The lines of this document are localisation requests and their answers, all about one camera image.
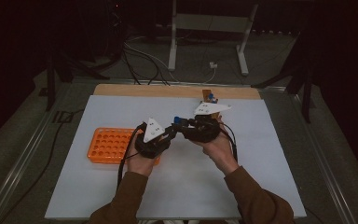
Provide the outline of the aluminium floor rail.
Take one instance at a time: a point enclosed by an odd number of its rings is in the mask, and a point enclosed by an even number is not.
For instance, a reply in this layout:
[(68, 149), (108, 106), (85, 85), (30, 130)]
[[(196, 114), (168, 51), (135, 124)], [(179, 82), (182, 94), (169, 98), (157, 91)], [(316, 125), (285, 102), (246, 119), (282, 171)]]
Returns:
[(68, 83), (59, 86), (50, 110), (46, 110), (48, 100), (45, 97), (32, 93), (1, 128), (0, 216), (43, 138), (57, 104), (69, 88)]
[(341, 187), (338, 184), (330, 165), (328, 164), (328, 161), (324, 155), (324, 151), (317, 139), (315, 132), (312, 130), (311, 125), (303, 119), (300, 98), (296, 94), (289, 94), (288, 97), (296, 111), (299, 122), (303, 126), (307, 139), (310, 142), (310, 151), (316, 160), (319, 170), (323, 176), (324, 183), (329, 191), (330, 197), (335, 205), (335, 208), (337, 209), (342, 223), (357, 224), (357, 221), (355, 220), (354, 215), (348, 206), (347, 200), (344, 197)]

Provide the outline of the person's left hand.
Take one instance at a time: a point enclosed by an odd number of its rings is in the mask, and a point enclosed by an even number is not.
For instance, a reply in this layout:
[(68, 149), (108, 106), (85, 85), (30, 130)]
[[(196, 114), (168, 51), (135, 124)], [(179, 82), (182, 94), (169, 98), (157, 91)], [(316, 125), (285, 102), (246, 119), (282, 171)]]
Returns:
[(129, 155), (130, 157), (127, 159), (127, 170), (129, 172), (144, 176), (151, 175), (156, 163), (155, 159), (149, 159), (140, 155), (135, 148), (134, 142), (131, 143)]

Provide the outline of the white metal desk frame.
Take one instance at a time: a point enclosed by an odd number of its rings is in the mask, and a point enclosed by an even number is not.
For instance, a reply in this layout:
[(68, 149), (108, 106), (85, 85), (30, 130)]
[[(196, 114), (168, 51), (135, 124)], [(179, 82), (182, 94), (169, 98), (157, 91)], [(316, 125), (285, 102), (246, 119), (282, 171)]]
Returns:
[(243, 39), (236, 46), (238, 62), (243, 76), (249, 74), (249, 68), (245, 59), (245, 47), (248, 42), (255, 14), (258, 10), (258, 4), (253, 4), (250, 14), (246, 17), (230, 17), (204, 14), (185, 14), (177, 12), (177, 1), (172, 0), (172, 35), (171, 47), (168, 60), (168, 70), (173, 72), (176, 66), (177, 41), (176, 32), (178, 29), (196, 30), (196, 31), (214, 31), (242, 33)]

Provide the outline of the white table mat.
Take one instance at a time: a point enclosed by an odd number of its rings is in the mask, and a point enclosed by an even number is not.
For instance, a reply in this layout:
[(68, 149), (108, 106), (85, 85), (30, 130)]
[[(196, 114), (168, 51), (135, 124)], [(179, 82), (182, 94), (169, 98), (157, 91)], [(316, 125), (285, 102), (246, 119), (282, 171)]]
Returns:
[[(169, 126), (175, 117), (191, 118), (197, 98), (92, 95), (48, 205), (51, 219), (87, 218), (109, 203), (117, 188), (117, 167), (87, 157), (99, 127), (134, 128), (149, 118)], [(227, 99), (223, 121), (237, 140), (238, 162), (263, 189), (290, 203), (304, 217), (296, 183), (262, 100)], [(223, 174), (200, 147), (177, 135), (149, 177), (137, 217), (140, 219), (238, 218), (233, 194)]]

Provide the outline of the wooden test tube rack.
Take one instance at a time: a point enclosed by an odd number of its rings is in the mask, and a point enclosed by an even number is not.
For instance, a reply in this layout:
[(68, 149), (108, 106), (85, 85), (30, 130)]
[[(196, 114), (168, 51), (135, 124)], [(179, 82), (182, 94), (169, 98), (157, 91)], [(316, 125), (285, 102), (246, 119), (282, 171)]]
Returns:
[[(211, 90), (202, 90), (202, 95), (203, 95), (203, 102), (206, 102), (206, 103), (211, 103), (212, 100), (209, 100), (208, 99), (208, 95), (212, 93)], [(219, 117), (219, 113), (220, 112), (216, 112), (216, 113), (213, 113), (211, 116), (213, 119), (217, 119)]]

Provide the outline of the person's right hand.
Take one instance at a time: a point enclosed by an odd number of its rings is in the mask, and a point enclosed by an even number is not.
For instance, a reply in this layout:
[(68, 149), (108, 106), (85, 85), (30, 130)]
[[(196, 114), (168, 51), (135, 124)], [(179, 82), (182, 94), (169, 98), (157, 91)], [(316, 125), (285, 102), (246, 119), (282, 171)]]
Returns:
[(196, 142), (196, 145), (202, 147), (203, 153), (214, 162), (224, 175), (229, 175), (240, 166), (234, 159), (222, 117), (219, 116), (217, 121), (220, 124), (222, 132), (213, 141), (208, 143)]

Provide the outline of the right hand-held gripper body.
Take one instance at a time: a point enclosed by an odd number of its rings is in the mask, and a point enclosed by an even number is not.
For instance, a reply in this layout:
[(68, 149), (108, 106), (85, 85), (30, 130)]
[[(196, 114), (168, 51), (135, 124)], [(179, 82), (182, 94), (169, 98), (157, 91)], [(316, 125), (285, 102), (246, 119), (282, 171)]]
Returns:
[(219, 105), (213, 103), (200, 103), (194, 110), (196, 123), (186, 123), (196, 127), (194, 131), (182, 131), (183, 136), (195, 142), (208, 143), (213, 141), (220, 134), (220, 124), (217, 119), (212, 118), (212, 114), (229, 110), (230, 105)]

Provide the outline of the orange plastic tube rack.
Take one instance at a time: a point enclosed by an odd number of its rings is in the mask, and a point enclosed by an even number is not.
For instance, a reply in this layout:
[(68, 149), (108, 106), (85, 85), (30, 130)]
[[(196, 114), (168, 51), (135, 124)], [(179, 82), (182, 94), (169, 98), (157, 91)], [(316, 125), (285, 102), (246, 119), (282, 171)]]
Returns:
[(93, 163), (120, 164), (130, 143), (133, 129), (97, 128), (90, 141), (87, 156)]

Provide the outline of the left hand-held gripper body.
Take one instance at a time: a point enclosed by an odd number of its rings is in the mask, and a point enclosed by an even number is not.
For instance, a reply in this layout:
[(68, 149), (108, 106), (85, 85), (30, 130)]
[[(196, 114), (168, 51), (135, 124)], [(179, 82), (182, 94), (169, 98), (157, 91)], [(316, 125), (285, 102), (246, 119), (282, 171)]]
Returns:
[(169, 148), (170, 130), (164, 129), (154, 119), (150, 118), (147, 123), (143, 123), (141, 130), (135, 141), (135, 148), (143, 157), (155, 159)]

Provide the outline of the black metal stand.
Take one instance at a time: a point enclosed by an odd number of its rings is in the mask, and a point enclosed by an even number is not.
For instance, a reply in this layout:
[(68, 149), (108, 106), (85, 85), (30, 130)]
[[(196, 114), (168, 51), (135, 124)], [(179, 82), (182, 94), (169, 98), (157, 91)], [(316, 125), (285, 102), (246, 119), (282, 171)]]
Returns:
[(287, 77), (291, 77), (285, 91), (288, 94), (298, 94), (302, 91), (301, 114), (307, 123), (310, 123), (310, 97), (312, 86), (312, 61), (306, 47), (307, 38), (300, 33), (296, 38), (296, 43), (283, 63), (280, 73), (263, 82), (252, 84), (252, 88), (265, 89), (273, 83)]
[(85, 64), (71, 58), (63, 51), (58, 52), (49, 52), (47, 54), (47, 107), (46, 110), (50, 111), (56, 102), (56, 73), (63, 68), (67, 68), (69, 65), (73, 65), (75, 68), (80, 69), (85, 72), (87, 75), (94, 77), (100, 80), (107, 80), (108, 77), (102, 76), (91, 68), (87, 67)]

